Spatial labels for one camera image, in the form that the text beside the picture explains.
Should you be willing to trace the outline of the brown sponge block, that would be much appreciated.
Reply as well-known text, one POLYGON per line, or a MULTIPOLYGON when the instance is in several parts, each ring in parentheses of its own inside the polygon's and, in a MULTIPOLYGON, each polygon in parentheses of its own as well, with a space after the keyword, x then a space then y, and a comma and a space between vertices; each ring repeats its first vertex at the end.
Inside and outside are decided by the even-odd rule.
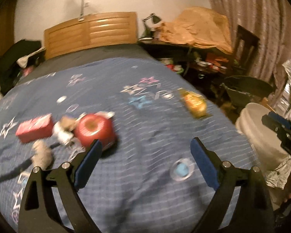
POLYGON ((60 119, 60 126, 65 130, 65 131, 73 131, 78 124, 78 121, 75 118, 69 117, 69 116, 63 116, 60 119))

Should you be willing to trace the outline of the brown patterned curtain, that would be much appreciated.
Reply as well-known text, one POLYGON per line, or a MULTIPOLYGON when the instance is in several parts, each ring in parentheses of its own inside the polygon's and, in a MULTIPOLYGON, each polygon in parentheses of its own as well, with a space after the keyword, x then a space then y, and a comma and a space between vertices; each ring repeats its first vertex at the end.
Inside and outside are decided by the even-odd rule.
POLYGON ((291 59, 291 5, 287 0, 210 0, 213 10, 227 16, 232 39, 241 25, 260 41, 250 76, 276 86, 281 95, 287 74, 283 63, 291 59))

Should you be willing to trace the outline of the white plastic trash bucket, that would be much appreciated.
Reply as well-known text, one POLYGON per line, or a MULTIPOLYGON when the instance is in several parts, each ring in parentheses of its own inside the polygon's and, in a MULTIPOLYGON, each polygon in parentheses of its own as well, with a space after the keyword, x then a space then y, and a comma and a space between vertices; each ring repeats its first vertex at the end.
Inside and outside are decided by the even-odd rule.
POLYGON ((276 133, 262 124, 262 117, 270 112, 258 103, 249 103, 242 109, 235 126, 250 142, 265 171, 274 170, 288 157, 276 133))

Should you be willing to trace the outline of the red apple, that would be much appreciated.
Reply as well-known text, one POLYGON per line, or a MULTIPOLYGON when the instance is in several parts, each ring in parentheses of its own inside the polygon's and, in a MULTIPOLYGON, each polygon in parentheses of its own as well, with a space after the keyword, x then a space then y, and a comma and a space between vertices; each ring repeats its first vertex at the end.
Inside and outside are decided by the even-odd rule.
POLYGON ((88 148, 95 139, 99 140, 104 151, 116 141, 113 117, 113 112, 105 111, 85 114, 73 130, 74 136, 85 148, 88 148))

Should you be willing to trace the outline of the black mesh basket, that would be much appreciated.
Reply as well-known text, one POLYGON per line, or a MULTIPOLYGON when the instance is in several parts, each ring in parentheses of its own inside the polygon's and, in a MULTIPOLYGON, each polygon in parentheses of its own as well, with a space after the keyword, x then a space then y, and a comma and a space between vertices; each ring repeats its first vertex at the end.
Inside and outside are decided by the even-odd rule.
POLYGON ((221 87, 227 92, 231 104, 242 108, 250 102, 260 102, 273 92, 273 87, 269 83, 243 75, 225 78, 221 87))

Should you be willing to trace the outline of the yellow snack bag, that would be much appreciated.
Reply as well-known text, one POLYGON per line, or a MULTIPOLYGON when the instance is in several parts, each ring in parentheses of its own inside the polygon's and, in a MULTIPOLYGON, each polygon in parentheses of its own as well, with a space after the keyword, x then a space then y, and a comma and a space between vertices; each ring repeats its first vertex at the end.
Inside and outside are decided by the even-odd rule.
POLYGON ((178 92, 185 107, 193 117, 202 118, 208 115, 207 102, 202 95, 185 90, 184 88, 179 88, 178 92))

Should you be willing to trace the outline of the small white cap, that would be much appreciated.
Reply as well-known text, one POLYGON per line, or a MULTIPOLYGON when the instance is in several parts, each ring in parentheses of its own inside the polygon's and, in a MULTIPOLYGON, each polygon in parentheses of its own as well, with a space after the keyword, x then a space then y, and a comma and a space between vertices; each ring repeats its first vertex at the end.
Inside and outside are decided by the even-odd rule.
POLYGON ((61 97, 59 97, 58 99, 57 99, 57 103, 61 103, 61 102, 63 102, 64 100, 66 100, 66 96, 61 96, 61 97))

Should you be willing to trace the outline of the green plastic bin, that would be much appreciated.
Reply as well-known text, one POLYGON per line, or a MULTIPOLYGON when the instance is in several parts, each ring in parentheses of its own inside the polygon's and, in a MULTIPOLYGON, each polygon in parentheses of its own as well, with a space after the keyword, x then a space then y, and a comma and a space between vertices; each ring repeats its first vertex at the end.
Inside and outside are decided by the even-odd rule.
POLYGON ((168 64, 168 65, 165 65, 165 67, 167 67, 169 70, 177 74, 182 74, 184 72, 184 69, 181 65, 168 64))

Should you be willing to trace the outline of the black clothes pile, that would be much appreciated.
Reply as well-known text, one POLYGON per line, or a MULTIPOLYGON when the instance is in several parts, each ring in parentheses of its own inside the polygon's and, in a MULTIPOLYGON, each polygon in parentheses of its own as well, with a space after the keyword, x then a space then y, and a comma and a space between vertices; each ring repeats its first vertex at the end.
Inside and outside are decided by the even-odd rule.
POLYGON ((6 95, 14 87, 13 83, 21 71, 17 60, 37 51, 41 47, 40 40, 22 39, 0 56, 0 92, 2 95, 6 95))

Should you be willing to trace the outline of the wooden headboard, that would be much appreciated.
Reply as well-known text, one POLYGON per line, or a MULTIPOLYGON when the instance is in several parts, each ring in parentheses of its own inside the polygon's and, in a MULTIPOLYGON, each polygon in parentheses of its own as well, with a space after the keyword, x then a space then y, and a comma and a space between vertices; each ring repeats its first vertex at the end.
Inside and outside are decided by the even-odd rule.
POLYGON ((95 47, 135 44, 138 39, 136 12, 92 14, 71 19, 44 31, 46 59, 95 47))

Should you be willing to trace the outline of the dark wooden chair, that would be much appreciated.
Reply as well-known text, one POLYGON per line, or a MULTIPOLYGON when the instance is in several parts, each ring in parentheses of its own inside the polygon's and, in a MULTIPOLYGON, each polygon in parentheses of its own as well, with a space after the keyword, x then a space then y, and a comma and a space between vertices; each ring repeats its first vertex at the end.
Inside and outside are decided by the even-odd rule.
POLYGON ((247 75, 249 73, 258 52, 259 41, 259 37, 238 25, 233 50, 234 64, 232 68, 234 75, 247 75))

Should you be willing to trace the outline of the crumpled brown paper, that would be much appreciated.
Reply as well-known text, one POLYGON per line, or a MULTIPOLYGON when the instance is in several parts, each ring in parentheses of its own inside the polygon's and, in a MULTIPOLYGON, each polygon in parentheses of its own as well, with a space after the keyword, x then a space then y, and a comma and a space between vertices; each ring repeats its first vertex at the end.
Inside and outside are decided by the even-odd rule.
POLYGON ((162 42, 216 48, 228 55, 233 52, 228 18, 212 9, 188 7, 174 21, 163 22, 158 30, 162 42))

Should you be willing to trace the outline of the dark cluttered desk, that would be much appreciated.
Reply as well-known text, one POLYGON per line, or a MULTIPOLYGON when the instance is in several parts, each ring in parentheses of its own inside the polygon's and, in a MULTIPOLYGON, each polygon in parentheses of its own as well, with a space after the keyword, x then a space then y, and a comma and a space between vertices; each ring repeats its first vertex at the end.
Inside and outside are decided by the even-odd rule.
POLYGON ((156 39, 139 39, 138 44, 153 58, 165 65, 181 66, 182 77, 201 82, 223 79, 231 72, 232 56, 217 48, 197 48, 170 44, 156 39))

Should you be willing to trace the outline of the blue grid star bedspread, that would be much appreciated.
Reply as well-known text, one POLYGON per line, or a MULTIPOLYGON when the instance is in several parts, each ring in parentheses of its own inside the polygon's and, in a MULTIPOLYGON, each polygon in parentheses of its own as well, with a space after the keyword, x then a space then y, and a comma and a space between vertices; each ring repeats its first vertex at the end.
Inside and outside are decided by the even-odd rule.
POLYGON ((18 126, 52 114, 114 112, 118 143, 97 163, 79 196, 102 232, 190 232, 214 191, 190 153, 193 138, 222 160, 249 169, 257 158, 220 109, 196 119, 178 89, 192 86, 158 61, 113 58, 48 72, 13 88, 0 101, 0 212, 14 228, 32 170, 32 144, 18 126), (66 100, 57 103, 57 99, 66 100))

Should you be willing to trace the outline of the black desk lamp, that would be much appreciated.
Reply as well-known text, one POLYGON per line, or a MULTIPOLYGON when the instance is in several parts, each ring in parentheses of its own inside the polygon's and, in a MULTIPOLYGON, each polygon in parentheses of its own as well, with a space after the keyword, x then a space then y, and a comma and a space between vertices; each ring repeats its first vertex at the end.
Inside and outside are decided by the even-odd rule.
POLYGON ((142 19, 142 24, 144 27, 144 31, 139 38, 139 40, 151 40, 154 37, 155 34, 155 29, 154 25, 158 24, 161 22, 161 18, 157 16, 155 13, 151 13, 149 16, 146 18, 142 19))

